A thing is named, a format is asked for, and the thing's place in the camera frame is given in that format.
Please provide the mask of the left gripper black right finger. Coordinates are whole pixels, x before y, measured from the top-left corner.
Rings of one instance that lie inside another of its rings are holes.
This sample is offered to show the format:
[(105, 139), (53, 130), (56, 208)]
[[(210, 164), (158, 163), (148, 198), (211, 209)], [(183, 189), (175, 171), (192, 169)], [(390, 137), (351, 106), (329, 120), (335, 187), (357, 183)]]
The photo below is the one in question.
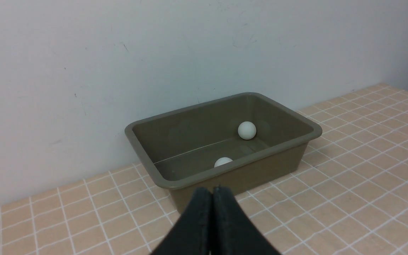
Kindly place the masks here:
[(280, 255), (254, 226), (228, 187), (213, 190), (212, 255)]

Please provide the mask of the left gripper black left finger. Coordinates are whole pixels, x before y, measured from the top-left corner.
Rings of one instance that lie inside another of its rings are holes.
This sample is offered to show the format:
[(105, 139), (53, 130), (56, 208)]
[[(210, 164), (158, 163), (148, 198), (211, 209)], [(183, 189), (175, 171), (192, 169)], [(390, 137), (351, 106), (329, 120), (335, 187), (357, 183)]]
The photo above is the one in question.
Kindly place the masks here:
[(213, 224), (212, 193), (198, 187), (183, 213), (152, 255), (208, 255)]

